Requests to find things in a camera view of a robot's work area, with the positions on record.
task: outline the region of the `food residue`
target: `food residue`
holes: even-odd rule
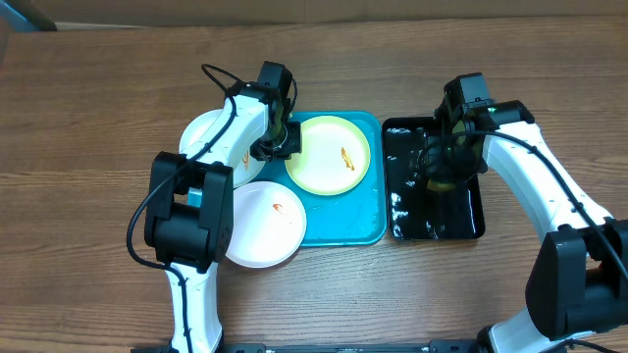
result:
[[[351,168],[352,171],[355,171],[355,167],[353,167],[353,162],[351,162],[351,159],[349,158],[349,156],[346,155],[346,151],[344,150],[344,147],[340,149],[340,154],[342,155],[342,158],[344,159],[344,162],[346,163],[346,167]]]
[[[284,213],[282,212],[284,207],[281,204],[273,204],[273,208],[275,209],[275,211],[279,212],[282,216],[284,215]]]
[[[244,170],[248,171],[248,151],[246,151],[246,154],[242,157],[242,162],[244,163]]]

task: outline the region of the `wall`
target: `wall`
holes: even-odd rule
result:
[[[9,27],[9,23],[5,18],[0,16],[0,64],[2,64],[4,51],[7,48],[7,43],[9,42],[10,31],[11,28]]]
[[[9,24],[14,31],[35,31],[37,27],[31,24],[22,14],[14,10],[4,0],[0,0],[0,17]]]
[[[628,15],[626,0],[9,0],[9,3],[30,6],[56,24],[147,26]]]

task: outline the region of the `wood grain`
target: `wood grain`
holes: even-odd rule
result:
[[[222,106],[201,63],[299,83],[297,109],[428,114],[457,75],[519,99],[572,176],[628,218],[628,20],[555,18],[12,34],[0,71],[0,350],[128,352],[172,335],[163,273],[124,234],[158,151]],[[506,185],[480,177],[477,242],[303,249],[286,266],[221,265],[227,342],[473,337],[524,305],[539,242]],[[141,236],[141,254],[152,258]],[[628,330],[592,338],[628,348]]]

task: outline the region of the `light green plate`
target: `light green plate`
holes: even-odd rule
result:
[[[338,195],[357,185],[371,163],[371,149],[356,125],[322,116],[301,124],[300,154],[286,160],[286,170],[302,189],[317,195]]]

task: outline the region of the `white plate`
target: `white plate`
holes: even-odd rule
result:
[[[357,185],[371,163],[371,149],[354,123],[322,116],[301,124],[302,152],[286,160],[286,170],[302,189],[337,195]]]
[[[227,257],[260,269],[285,261],[305,236],[305,209],[287,187],[256,181],[234,191],[234,233]]]
[[[209,126],[220,117],[222,109],[213,110],[198,116],[185,128],[179,143],[179,153],[196,142],[207,131]],[[249,156],[248,151],[242,156],[240,163],[234,169],[234,187],[239,187],[253,180],[262,172],[266,162],[260,162]]]

